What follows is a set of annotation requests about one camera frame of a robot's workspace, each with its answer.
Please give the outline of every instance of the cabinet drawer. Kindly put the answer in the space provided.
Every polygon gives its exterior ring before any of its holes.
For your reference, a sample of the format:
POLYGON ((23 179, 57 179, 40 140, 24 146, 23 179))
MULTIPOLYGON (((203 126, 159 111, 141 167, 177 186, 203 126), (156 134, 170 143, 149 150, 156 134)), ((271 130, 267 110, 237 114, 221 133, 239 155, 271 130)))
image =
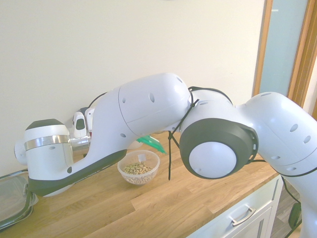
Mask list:
POLYGON ((275 193, 280 192, 281 187, 281 176, 277 176, 187 238, 222 238, 230 233, 236 234, 272 206, 275 193), (233 219, 245 221, 234 226, 233 219))

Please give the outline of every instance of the silver metal band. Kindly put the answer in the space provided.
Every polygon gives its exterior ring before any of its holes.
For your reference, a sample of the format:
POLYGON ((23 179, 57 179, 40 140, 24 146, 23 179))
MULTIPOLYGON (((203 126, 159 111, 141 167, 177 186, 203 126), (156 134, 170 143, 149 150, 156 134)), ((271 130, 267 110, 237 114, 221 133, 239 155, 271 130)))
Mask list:
POLYGON ((81 138, 72 138, 70 135, 71 148, 74 151, 82 151, 83 154, 87 154, 90 146, 90 135, 87 133, 86 136, 81 138))
POLYGON ((45 137, 40 137, 34 140, 29 140, 24 143, 25 150, 31 150, 36 147, 44 145, 53 145, 59 143, 69 143, 70 137, 68 135, 50 135, 45 137))

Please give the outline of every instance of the gray floor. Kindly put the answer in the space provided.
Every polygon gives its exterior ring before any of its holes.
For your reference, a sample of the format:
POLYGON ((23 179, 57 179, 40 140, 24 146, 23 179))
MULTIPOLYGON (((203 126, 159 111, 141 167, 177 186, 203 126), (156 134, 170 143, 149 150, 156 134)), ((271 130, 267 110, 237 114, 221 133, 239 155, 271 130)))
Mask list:
MULTIPOLYGON (((286 182, 286 185, 294 197, 299 199, 299 193, 288 182, 286 182)), ((291 231, 291 228, 288 225, 288 217, 295 202, 296 201, 287 193, 283 186, 281 198, 276 211, 271 238, 284 238, 291 231)))

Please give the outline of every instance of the bowl of nuts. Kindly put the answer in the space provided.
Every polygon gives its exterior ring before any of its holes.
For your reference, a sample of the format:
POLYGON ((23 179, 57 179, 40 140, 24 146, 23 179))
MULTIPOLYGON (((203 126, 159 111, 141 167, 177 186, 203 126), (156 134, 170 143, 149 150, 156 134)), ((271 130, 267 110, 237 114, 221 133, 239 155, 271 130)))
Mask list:
POLYGON ((158 169, 158 155, 148 150, 130 152, 118 162, 118 170, 123 178, 136 185, 144 185, 151 181, 158 169))

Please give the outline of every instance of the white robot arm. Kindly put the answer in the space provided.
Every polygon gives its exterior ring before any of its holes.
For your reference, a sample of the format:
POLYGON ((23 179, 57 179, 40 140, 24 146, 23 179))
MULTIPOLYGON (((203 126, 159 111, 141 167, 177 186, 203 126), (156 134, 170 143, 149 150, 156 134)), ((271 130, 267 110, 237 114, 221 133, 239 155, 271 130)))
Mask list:
POLYGON ((139 137, 174 130, 180 121, 180 154, 192 174, 223 178, 259 153, 300 193, 301 237, 316 237, 317 122, 280 94, 259 94, 233 106, 218 90, 188 90, 175 74, 141 78, 105 94, 94 110, 90 150, 79 162, 73 163, 62 123, 32 123, 24 136, 29 188, 40 196, 61 193, 121 160, 139 137))

